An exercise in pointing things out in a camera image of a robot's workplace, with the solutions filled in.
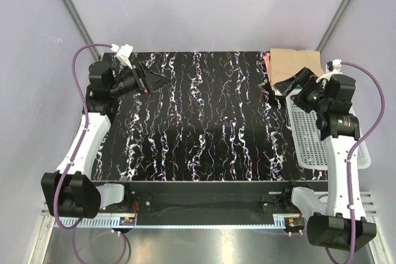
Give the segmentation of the beige t shirt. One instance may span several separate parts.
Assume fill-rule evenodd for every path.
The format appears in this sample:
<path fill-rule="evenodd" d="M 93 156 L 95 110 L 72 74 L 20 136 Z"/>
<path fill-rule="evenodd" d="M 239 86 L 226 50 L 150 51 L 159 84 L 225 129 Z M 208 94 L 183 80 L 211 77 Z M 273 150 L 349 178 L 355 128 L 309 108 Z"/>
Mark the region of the beige t shirt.
<path fill-rule="evenodd" d="M 289 80 L 304 67 L 310 69 L 318 77 L 324 75 L 318 51 L 271 48 L 269 58 L 271 86 Z"/>

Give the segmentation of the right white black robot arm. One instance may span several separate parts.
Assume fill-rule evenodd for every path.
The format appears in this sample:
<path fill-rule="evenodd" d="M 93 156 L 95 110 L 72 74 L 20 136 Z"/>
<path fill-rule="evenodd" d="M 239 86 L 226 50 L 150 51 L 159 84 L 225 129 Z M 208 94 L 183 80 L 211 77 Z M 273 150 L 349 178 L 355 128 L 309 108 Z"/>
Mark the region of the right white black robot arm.
<path fill-rule="evenodd" d="M 280 196 L 285 211 L 306 220 L 311 245 L 354 253 L 373 240 L 376 225 L 366 219 L 361 201 L 357 149 L 362 143 L 358 118 L 352 113 L 356 81 L 339 70 L 318 77 L 302 68 L 287 84 L 283 96 L 305 113 L 316 114 L 316 127 L 327 160 L 327 202 L 307 185 L 289 182 Z"/>

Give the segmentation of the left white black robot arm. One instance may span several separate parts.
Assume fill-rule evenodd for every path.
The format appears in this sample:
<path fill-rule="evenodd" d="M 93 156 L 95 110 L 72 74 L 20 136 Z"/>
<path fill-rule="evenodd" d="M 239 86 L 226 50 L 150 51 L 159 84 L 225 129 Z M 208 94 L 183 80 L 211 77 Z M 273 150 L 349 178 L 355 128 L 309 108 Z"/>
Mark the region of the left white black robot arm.
<path fill-rule="evenodd" d="M 57 219 L 92 219 L 110 205 L 121 212 L 132 208 L 134 197 L 125 192 L 124 185 L 95 185 L 91 181 L 92 167 L 118 112 L 119 98 L 128 93 L 152 94 L 171 82 L 141 62 L 125 66 L 119 73 L 108 62 L 94 62 L 88 68 L 88 79 L 75 139 L 55 172 L 46 172 L 41 178 L 48 210 Z"/>

